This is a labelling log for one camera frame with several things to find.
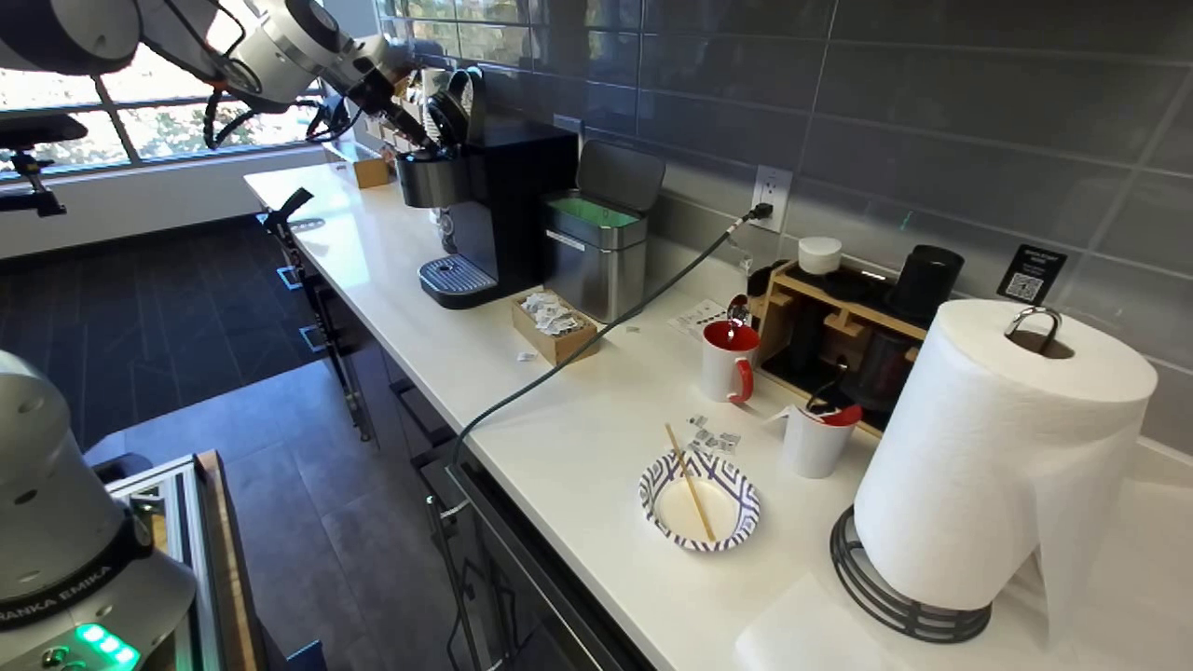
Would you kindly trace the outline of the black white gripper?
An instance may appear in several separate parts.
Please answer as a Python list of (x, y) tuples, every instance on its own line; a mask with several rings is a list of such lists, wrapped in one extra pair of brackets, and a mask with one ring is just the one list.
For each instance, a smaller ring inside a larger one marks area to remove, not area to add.
[(453, 62), (441, 42), (367, 36), (385, 74), (385, 133), (403, 149), (468, 149), (479, 141), (479, 71)]

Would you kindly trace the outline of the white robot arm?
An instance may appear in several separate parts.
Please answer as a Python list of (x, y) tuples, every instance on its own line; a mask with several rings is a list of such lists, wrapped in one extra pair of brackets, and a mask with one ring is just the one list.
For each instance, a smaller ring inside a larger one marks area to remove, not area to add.
[(431, 145), (397, 90), (446, 53), (417, 36), (351, 36), (315, 0), (267, 0), (255, 22), (237, 22), (224, 0), (0, 0), (0, 54), (14, 71), (109, 74), (137, 48), (254, 112), (285, 112), (319, 79), (415, 149)]

